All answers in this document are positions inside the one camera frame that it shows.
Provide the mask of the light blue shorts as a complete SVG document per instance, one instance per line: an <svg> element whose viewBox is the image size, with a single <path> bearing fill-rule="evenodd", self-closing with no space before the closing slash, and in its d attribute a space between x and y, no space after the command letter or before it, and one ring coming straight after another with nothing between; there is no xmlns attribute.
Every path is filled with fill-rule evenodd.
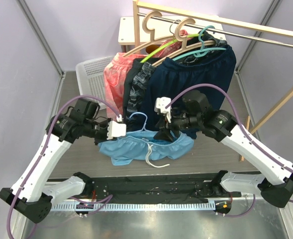
<svg viewBox="0 0 293 239"><path fill-rule="evenodd" d="M194 146L194 140L184 133L173 142L157 140L154 131L128 132L125 137L99 143L100 153L110 157L114 166L124 166L133 160L145 161L152 167L162 168L169 164L157 166L153 161L169 158L178 159L187 154Z"/></svg>

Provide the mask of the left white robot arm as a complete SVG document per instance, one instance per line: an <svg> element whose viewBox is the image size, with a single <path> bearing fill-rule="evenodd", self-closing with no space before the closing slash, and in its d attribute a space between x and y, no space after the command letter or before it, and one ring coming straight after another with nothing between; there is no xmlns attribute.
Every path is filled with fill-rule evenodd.
<svg viewBox="0 0 293 239"><path fill-rule="evenodd" d="M95 144L106 140L109 119L96 122L98 103L77 99L67 112L54 116L46 128L42 143L23 175L10 188L0 190L0 198L35 224L49 214L51 208L72 196L89 198L94 191L92 178L74 173L54 186L46 182L63 154L81 136L93 138Z"/></svg>

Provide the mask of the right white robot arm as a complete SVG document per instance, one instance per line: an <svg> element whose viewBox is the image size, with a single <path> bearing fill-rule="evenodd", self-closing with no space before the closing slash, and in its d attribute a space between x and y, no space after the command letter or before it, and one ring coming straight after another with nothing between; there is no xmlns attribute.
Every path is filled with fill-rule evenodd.
<svg viewBox="0 0 293 239"><path fill-rule="evenodd" d="M171 99L157 98L154 111L160 116L155 139L171 141L186 129L199 129L205 136L233 149L259 174L238 174L221 170L211 183L219 197L228 192L261 196L277 208L284 208L293 195L293 163L280 157L255 138L235 117L224 110L214 110L205 94L191 90L182 96L184 111L173 112Z"/></svg>

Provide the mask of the light blue wire hanger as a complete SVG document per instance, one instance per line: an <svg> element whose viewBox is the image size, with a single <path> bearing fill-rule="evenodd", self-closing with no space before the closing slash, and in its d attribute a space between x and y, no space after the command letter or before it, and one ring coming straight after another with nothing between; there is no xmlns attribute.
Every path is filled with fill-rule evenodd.
<svg viewBox="0 0 293 239"><path fill-rule="evenodd" d="M126 122L128 131L157 131L152 115L143 112L134 112Z"/></svg>

